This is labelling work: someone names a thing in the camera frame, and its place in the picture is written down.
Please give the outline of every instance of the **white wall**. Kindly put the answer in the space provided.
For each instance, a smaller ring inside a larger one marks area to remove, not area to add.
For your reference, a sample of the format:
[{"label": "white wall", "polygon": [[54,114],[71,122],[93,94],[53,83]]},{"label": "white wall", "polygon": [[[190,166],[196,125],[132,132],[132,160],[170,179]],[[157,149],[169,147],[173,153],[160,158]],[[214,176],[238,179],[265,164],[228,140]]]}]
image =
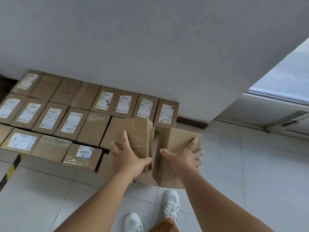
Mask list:
[{"label": "white wall", "polygon": [[0,0],[0,73],[180,102],[211,121],[309,36],[308,0]]}]

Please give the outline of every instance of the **sticker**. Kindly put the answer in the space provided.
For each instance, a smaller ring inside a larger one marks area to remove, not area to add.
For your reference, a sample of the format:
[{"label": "sticker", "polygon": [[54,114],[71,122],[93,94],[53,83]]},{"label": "sticker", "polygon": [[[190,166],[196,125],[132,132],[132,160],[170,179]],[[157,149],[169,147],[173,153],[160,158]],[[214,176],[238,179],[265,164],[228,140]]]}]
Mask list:
[{"label": "sticker", "polygon": [[17,86],[20,89],[29,89],[29,87],[33,84],[33,82],[37,79],[39,75],[28,73],[25,78],[19,83]]},{"label": "sticker", "polygon": [[54,124],[56,123],[59,115],[61,113],[61,109],[50,108],[44,117],[42,123],[40,124],[40,128],[44,129],[52,129]]},{"label": "sticker", "polygon": [[95,108],[107,110],[114,93],[102,92]]},{"label": "sticker", "polygon": [[29,103],[26,109],[21,113],[17,121],[29,124],[29,122],[31,121],[33,116],[36,114],[40,106],[41,104]]},{"label": "sticker", "polygon": [[80,145],[76,156],[89,159],[91,156],[92,150],[93,150],[93,147],[87,147],[87,146]]},{"label": "sticker", "polygon": [[19,102],[20,100],[15,98],[7,99],[0,108],[0,118],[8,118]]},{"label": "sticker", "polygon": [[29,151],[37,137],[26,134],[14,133],[8,147]]},{"label": "sticker", "polygon": [[129,112],[131,99],[132,99],[132,96],[121,95],[116,112],[127,114]]},{"label": "sticker", "polygon": [[82,118],[83,114],[71,112],[68,116],[66,123],[61,129],[61,132],[72,134],[74,133],[80,119]]},{"label": "sticker", "polygon": [[138,109],[137,116],[143,118],[149,118],[152,109],[153,102],[147,99],[141,100],[141,105]]},{"label": "sticker", "polygon": [[163,104],[159,117],[159,122],[170,125],[173,117],[173,111],[174,107]]}]

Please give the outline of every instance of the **tiled floor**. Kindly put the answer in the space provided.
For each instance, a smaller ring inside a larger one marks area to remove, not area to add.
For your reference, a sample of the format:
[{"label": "tiled floor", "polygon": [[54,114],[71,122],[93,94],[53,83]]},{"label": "tiled floor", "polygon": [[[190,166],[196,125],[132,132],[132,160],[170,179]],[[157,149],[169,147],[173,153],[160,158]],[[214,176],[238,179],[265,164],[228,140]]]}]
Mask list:
[{"label": "tiled floor", "polygon": [[[219,191],[275,231],[309,231],[309,142],[218,121],[178,128],[203,134],[201,174]],[[0,179],[15,157],[0,150]],[[27,156],[0,194],[0,231],[52,232],[103,184],[95,173]],[[112,231],[123,231],[131,211],[147,231],[162,218],[164,192],[133,183]],[[201,231],[186,192],[178,192],[180,231]]]}]

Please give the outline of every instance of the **person's right hand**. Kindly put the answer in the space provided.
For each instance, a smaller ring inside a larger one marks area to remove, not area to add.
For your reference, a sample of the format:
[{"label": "person's right hand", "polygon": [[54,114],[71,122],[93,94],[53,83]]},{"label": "person's right hand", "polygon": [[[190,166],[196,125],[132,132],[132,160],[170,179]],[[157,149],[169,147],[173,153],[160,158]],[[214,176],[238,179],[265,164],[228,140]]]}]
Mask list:
[{"label": "person's right hand", "polygon": [[178,174],[186,168],[193,168],[196,171],[200,171],[200,165],[202,164],[200,157],[204,151],[199,150],[192,153],[198,143],[198,138],[194,138],[192,142],[178,153],[171,153],[166,149],[160,149],[160,153],[164,156],[175,174]]}]

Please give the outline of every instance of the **person's left hand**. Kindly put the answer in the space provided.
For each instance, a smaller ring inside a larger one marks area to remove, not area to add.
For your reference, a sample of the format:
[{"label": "person's left hand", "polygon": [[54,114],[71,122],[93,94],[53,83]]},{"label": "person's left hand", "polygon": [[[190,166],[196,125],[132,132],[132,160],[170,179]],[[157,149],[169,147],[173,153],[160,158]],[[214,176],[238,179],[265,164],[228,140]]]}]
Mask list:
[{"label": "person's left hand", "polygon": [[146,165],[151,164],[151,157],[144,159],[138,158],[130,147],[127,132],[122,133],[123,148],[119,148],[115,142],[112,142],[112,148],[109,152],[112,158],[112,164],[115,173],[124,173],[131,180],[141,174]]}]

